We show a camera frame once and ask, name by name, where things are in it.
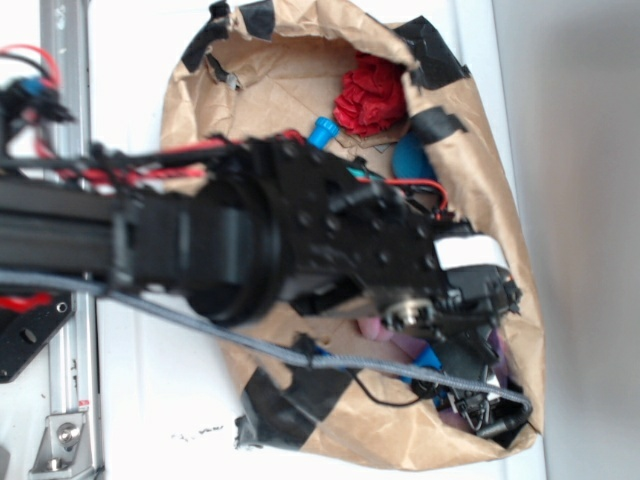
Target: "black mounting plate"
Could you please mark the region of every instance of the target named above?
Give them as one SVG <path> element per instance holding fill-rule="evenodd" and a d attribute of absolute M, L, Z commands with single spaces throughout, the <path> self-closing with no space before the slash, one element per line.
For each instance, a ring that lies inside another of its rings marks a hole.
<path fill-rule="evenodd" d="M 68 293 L 23 314 L 0 310 L 0 384 L 15 380 L 74 311 Z"/>

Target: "blue plastic part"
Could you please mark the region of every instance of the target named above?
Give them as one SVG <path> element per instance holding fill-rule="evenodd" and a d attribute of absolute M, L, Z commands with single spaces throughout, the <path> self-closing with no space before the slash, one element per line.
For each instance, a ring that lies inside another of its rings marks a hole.
<path fill-rule="evenodd" d="M 391 160 L 393 173 L 397 178 L 427 178 L 437 181 L 429 157 L 418 137 L 409 132 L 400 139 Z"/>
<path fill-rule="evenodd" d="M 424 350 L 420 352 L 420 355 L 416 357 L 416 359 L 413 361 L 413 364 L 417 365 L 418 367 L 428 367 L 438 371 L 442 370 L 442 363 L 440 362 L 440 359 L 433 351 L 433 348 L 431 348 L 429 345 L 427 345 Z M 411 383 L 411 379 L 409 377 L 402 377 L 401 380 L 404 383 Z"/>
<path fill-rule="evenodd" d="M 353 175 L 356 178 L 366 178 L 369 177 L 373 180 L 384 180 L 384 178 L 382 178 L 380 175 L 376 175 L 375 173 L 369 173 L 367 174 L 367 172 L 365 172 L 364 170 L 359 170 L 357 168 L 350 168 L 347 167 L 347 170 L 349 170 L 349 173 L 351 175 Z"/>
<path fill-rule="evenodd" d="M 311 133 L 307 141 L 316 148 L 322 150 L 327 146 L 329 140 L 335 138 L 340 132 L 340 127 L 327 117 L 319 117 L 316 120 L 316 128 Z"/>
<path fill-rule="evenodd" d="M 37 97 L 45 89 L 42 84 L 42 80 L 38 77 L 25 78 L 20 82 L 20 85 L 31 96 Z"/>

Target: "red fabric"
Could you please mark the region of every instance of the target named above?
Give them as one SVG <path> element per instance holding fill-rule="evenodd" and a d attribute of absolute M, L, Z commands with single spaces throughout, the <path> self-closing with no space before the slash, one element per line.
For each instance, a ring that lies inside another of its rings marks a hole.
<path fill-rule="evenodd" d="M 366 53 L 356 54 L 358 68 L 342 77 L 342 94 L 333 116 L 347 133 L 363 137 L 386 130 L 405 117 L 407 105 L 400 76 L 403 67 Z"/>

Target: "white label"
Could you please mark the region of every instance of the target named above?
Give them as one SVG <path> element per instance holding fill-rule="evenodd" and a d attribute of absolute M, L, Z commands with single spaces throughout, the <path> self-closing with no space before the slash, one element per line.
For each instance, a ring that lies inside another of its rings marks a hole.
<path fill-rule="evenodd" d="M 446 237 L 434 242 L 442 270 L 495 265 L 509 270 L 500 244 L 487 235 Z"/>

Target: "paper bag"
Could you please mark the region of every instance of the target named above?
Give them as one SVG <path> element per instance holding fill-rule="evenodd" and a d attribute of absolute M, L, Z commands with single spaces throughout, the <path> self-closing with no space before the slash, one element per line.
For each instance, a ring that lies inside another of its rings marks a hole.
<path fill-rule="evenodd" d="M 224 344 L 246 411 L 238 442 L 406 470 L 491 460 L 531 446 L 543 426 L 543 325 L 518 214 L 470 72 L 424 18 L 392 30 L 346 0 L 265 0 L 234 12 L 221 2 L 210 12 L 171 77 L 163 146 L 218 133 L 243 139 L 293 128 L 309 135 L 317 117 L 331 117 L 356 52 L 402 65 L 408 121 L 366 139 L 341 133 L 328 150 L 361 156 L 389 174 L 393 146 L 374 147 L 398 140 L 411 124 L 449 191 L 450 208 L 500 242 L 523 291 L 521 314 L 503 318 L 500 334 L 510 375 L 533 404 L 529 424 L 503 448 L 448 426 L 431 402 L 380 406 L 344 372 L 289 368 Z M 391 343 L 364 339 L 353 321 L 303 319 L 284 305 L 245 333 L 289 346 L 306 333 L 334 353 L 410 361 Z M 371 371 L 360 378 L 378 398 L 413 397 L 395 378 Z"/>

